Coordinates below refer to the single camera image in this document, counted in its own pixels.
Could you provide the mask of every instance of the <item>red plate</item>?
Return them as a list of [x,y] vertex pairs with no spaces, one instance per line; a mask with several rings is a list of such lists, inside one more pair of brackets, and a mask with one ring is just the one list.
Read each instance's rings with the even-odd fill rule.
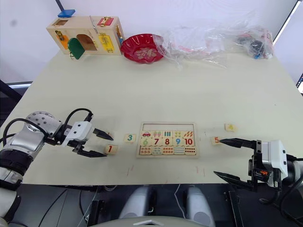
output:
[[157,51],[152,34],[129,37],[122,43],[121,51],[124,52],[126,58],[138,63],[151,64],[163,58],[163,55]]

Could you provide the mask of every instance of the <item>wooden number tile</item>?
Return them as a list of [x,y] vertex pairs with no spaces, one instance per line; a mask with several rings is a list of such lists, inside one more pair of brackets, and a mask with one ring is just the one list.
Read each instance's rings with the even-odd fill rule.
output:
[[224,128],[226,131],[236,131],[237,127],[233,124],[224,124]]
[[163,138],[162,146],[172,146],[172,138]]
[[118,151],[117,145],[106,145],[104,148],[104,153],[115,155]]
[[152,148],[151,147],[140,147],[140,155],[151,155]]
[[162,154],[164,155],[173,155],[174,154],[174,147],[162,147]]
[[152,145],[153,146],[161,146],[162,145],[162,138],[152,138]]
[[173,138],[172,144],[174,146],[183,146],[184,145],[184,139],[183,138]]
[[185,154],[185,147],[174,147],[174,154],[175,155],[183,155]]
[[162,138],[172,138],[172,131],[163,131]]
[[162,131],[151,131],[151,136],[153,138],[162,138]]
[[153,145],[153,141],[151,138],[141,138],[140,145],[141,146],[151,146],[151,145]]
[[141,133],[141,138],[152,138],[152,131],[143,131]]
[[219,142],[220,139],[221,139],[221,138],[218,137],[218,136],[215,136],[215,137],[210,138],[210,140],[211,140],[211,142],[212,142],[213,145],[219,145],[219,144],[221,144],[221,143]]
[[124,142],[125,143],[134,143],[134,142],[136,142],[136,134],[125,134]]
[[161,155],[163,153],[162,147],[152,147],[151,154],[153,155]]
[[193,131],[183,131],[183,138],[193,138],[194,132]]
[[186,155],[196,155],[196,147],[185,147]]
[[185,138],[184,139],[184,145],[185,146],[194,146],[195,145],[194,138]]
[[173,131],[172,132],[172,137],[173,138],[183,138],[184,131]]

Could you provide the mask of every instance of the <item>blue object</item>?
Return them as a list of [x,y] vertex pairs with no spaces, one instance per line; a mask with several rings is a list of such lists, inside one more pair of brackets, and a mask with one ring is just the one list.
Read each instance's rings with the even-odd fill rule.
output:
[[58,14],[58,17],[71,17],[76,11],[74,9],[65,9],[61,13]]

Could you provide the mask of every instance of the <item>wooden lock box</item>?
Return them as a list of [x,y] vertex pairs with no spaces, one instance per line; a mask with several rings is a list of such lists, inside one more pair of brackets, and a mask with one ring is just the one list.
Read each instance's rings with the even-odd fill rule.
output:
[[72,38],[78,39],[84,54],[121,54],[124,35],[118,17],[57,18],[46,29],[64,54],[70,54]]

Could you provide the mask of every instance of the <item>white wall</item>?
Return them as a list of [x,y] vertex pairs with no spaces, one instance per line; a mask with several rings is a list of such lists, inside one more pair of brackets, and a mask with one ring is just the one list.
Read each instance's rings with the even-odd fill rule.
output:
[[277,58],[296,84],[303,73],[303,3],[275,44]]
[[[176,25],[196,25],[204,18],[241,19],[255,11],[252,24],[275,36],[296,0],[61,0],[75,15],[119,16],[126,37],[156,33]],[[59,13],[55,0],[0,0],[0,78],[34,80],[58,47],[46,31]]]

